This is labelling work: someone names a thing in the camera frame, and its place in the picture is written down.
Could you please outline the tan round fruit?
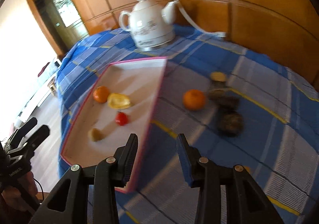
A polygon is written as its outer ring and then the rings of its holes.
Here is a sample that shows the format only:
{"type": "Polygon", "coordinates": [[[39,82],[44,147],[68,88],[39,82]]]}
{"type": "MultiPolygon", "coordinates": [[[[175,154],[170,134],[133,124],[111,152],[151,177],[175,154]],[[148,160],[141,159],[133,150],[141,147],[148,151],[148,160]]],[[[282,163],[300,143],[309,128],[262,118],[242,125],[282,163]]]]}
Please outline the tan round fruit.
{"type": "Polygon", "coordinates": [[[244,167],[244,169],[249,173],[249,174],[251,174],[251,169],[250,169],[250,167],[248,167],[248,166],[243,166],[244,167]]]}
{"type": "Polygon", "coordinates": [[[98,142],[104,139],[105,135],[98,128],[92,128],[88,131],[88,138],[92,142],[98,142]]]}

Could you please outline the red tomato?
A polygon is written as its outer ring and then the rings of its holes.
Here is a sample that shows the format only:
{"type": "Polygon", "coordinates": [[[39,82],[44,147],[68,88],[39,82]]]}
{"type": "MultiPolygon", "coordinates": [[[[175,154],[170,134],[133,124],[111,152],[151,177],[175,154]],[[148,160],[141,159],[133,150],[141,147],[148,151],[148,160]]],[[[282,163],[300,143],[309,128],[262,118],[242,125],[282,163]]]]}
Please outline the red tomato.
{"type": "Polygon", "coordinates": [[[129,116],[124,112],[117,112],[115,117],[115,123],[119,126],[125,126],[129,123],[129,116]]]}

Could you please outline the yellow starfruit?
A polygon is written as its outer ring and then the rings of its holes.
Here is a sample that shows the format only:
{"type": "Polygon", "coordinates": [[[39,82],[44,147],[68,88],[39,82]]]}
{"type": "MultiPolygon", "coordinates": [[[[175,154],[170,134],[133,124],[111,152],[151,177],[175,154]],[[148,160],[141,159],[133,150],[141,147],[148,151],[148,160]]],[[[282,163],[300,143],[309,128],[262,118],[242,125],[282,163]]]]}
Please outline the yellow starfruit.
{"type": "Polygon", "coordinates": [[[108,96],[107,104],[115,110],[124,110],[132,106],[130,98],[125,94],[111,93],[108,96]]]}

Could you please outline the large orange tangerine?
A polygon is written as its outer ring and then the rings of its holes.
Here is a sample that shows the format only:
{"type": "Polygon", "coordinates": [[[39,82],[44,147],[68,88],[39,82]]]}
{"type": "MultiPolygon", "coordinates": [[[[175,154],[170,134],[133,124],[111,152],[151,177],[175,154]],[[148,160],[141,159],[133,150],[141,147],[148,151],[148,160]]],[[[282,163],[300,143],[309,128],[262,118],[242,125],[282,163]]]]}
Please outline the large orange tangerine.
{"type": "Polygon", "coordinates": [[[200,90],[191,89],[183,94],[183,106],[189,111],[202,110],[206,105],[206,96],[200,90]]]}

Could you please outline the pink shallow box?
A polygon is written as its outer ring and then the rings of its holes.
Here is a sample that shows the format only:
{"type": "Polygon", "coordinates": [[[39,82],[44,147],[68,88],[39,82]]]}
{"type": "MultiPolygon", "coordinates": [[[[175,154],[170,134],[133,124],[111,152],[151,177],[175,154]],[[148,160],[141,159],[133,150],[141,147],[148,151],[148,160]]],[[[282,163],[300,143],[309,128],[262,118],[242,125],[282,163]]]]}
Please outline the pink shallow box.
{"type": "Polygon", "coordinates": [[[89,92],[64,139],[62,159],[70,165],[96,165],[124,146],[131,133],[136,134],[138,150],[131,177],[118,188],[122,193],[133,191],[167,61],[152,57],[109,64],[93,86],[94,90],[105,86],[110,91],[108,100],[98,103],[89,92]]]}

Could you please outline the blue plaid tablecloth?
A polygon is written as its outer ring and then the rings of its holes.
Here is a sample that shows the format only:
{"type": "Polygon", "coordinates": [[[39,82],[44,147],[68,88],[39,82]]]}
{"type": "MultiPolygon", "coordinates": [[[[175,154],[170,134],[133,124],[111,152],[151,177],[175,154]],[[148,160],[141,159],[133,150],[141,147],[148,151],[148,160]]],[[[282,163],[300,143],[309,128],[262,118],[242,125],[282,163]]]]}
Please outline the blue plaid tablecloth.
{"type": "Polygon", "coordinates": [[[191,27],[175,41],[141,52],[124,31],[76,43],[57,74],[62,137],[111,62],[165,56],[136,189],[117,193],[120,223],[193,223],[198,190],[184,180],[176,153],[183,133],[220,166],[243,165],[285,223],[318,223],[318,93],[291,69],[191,27]]]}

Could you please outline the small orange tangerine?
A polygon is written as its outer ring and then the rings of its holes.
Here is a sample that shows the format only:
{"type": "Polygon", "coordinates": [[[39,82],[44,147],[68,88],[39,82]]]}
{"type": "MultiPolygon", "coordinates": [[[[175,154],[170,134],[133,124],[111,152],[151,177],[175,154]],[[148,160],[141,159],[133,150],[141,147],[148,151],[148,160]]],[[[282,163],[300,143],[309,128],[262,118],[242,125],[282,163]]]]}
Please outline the small orange tangerine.
{"type": "Polygon", "coordinates": [[[98,103],[106,103],[110,94],[109,89],[106,86],[98,86],[93,91],[93,99],[98,103]]]}

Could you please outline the wooden glass door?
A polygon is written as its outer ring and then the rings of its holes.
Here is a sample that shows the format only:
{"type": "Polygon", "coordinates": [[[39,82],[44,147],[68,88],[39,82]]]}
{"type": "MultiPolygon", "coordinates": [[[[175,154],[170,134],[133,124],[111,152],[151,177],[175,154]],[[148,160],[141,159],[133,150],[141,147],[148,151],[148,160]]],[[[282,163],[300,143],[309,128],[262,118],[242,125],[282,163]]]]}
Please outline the wooden glass door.
{"type": "Polygon", "coordinates": [[[89,35],[72,0],[27,0],[27,3],[59,59],[89,35]]]}

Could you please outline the white power plug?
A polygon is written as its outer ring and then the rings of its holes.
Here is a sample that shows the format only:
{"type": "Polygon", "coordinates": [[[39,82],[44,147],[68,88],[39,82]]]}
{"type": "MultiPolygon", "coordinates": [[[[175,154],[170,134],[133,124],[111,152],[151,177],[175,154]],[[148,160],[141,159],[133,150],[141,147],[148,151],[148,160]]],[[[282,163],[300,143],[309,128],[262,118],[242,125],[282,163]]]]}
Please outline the white power plug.
{"type": "Polygon", "coordinates": [[[226,32],[213,32],[212,35],[216,38],[225,38],[227,36],[226,32]]]}

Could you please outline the white ceramic electric kettle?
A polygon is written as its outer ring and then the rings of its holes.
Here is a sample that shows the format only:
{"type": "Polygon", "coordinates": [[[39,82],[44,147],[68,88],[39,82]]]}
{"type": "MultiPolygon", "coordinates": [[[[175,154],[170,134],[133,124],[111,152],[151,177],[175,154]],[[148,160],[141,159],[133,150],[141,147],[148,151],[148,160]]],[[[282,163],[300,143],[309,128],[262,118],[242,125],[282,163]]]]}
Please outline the white ceramic electric kettle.
{"type": "Polygon", "coordinates": [[[154,0],[137,0],[131,12],[122,11],[118,23],[129,32],[136,47],[150,49],[162,46],[175,37],[173,23],[177,1],[162,7],[154,0]]]}

